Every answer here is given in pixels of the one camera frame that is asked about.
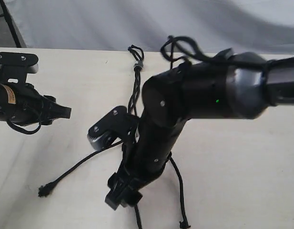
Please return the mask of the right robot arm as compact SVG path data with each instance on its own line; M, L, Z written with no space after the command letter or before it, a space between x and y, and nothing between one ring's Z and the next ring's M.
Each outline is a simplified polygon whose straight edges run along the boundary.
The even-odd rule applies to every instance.
M164 171L191 119L256 119L268 107L294 105L294 57L265 60L253 52L219 52L209 62L183 62L149 78L143 112L127 130L119 169L108 180L112 208L134 206L140 189Z

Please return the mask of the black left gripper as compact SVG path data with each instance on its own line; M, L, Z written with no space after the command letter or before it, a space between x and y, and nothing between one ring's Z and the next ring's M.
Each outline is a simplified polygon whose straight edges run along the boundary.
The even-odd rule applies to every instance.
M45 114L44 109L47 103L49 120L70 119L71 108L57 104L55 97L40 95L30 83L23 89L30 93L30 96L21 94L15 87L15 83L0 83L0 121L9 120L19 126L44 122L45 118L39 118L39 116Z

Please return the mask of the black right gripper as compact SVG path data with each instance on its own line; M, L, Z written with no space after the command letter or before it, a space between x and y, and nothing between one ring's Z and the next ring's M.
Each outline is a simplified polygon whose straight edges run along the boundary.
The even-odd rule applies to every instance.
M122 161L108 180L110 191L105 203L113 210L135 207L142 198L139 190L156 180L171 157L172 133L135 133L126 136Z

